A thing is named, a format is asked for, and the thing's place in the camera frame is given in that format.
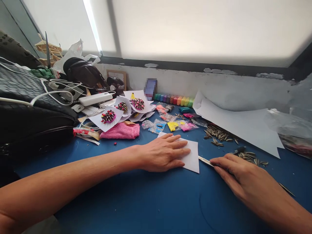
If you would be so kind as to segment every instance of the left hand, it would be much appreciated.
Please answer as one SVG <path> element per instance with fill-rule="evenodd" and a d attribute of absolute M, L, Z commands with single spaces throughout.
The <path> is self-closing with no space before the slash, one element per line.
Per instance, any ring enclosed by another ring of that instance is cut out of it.
<path fill-rule="evenodd" d="M 139 168 L 150 172 L 164 172 L 185 164 L 180 159 L 191 152 L 190 149 L 181 149 L 187 141 L 176 141 L 180 135 L 172 136 L 168 133 L 156 138 L 146 145 L 138 146 L 136 154 L 139 158 Z"/>

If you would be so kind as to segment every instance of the blue table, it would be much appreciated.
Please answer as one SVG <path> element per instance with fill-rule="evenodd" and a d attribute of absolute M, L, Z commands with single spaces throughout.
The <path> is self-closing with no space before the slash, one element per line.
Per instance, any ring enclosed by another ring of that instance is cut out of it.
<path fill-rule="evenodd" d="M 175 107 L 171 114 L 178 113 Z M 150 120 L 160 119 L 156 112 Z M 233 152 L 238 145 L 224 142 L 216 147 L 204 140 L 203 127 L 183 132 L 183 138 L 198 142 L 199 155 L 211 159 Z M 134 140 L 100 140 L 99 146 L 75 138 L 70 144 L 26 165 L 16 167 L 20 177 L 69 162 L 113 152 L 134 144 L 143 145 L 157 135 L 140 130 Z M 312 161 L 288 150 L 279 149 L 281 160 L 241 141 L 265 168 L 284 184 L 295 199 L 312 213 Z M 134 170 L 114 176 L 78 196 L 56 213 L 64 233 L 274 233 L 249 211 L 232 193 L 221 177 L 209 166 L 199 162 L 200 174 L 184 168 L 165 173 Z"/>

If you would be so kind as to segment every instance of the wooden frame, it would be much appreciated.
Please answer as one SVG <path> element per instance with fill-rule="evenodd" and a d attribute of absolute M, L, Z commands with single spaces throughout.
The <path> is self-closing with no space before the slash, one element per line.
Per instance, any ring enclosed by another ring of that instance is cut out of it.
<path fill-rule="evenodd" d="M 127 73 L 124 71 L 106 70 L 107 77 L 117 77 L 124 82 L 124 90 L 127 91 Z"/>

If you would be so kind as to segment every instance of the black bag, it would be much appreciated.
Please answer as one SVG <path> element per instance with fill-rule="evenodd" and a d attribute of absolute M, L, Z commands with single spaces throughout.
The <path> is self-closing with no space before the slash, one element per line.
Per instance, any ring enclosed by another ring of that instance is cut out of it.
<path fill-rule="evenodd" d="M 32 75 L 16 66 L 6 67 Z M 0 97 L 31 102 L 45 93 L 41 80 L 17 74 L 0 66 Z M 65 102 L 58 94 L 52 96 Z M 34 107 L 0 101 L 2 134 L 0 156 L 14 162 L 23 162 L 73 138 L 73 127 L 77 125 L 77 114 L 69 107 L 53 100 L 49 95 L 38 99 Z"/>

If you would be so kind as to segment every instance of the pink towel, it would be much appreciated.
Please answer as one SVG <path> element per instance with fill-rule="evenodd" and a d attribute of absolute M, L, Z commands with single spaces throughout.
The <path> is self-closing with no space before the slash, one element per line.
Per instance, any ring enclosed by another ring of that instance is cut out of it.
<path fill-rule="evenodd" d="M 140 125 L 118 123 L 107 132 L 102 132 L 100 137 L 106 139 L 135 139 L 140 135 Z"/>

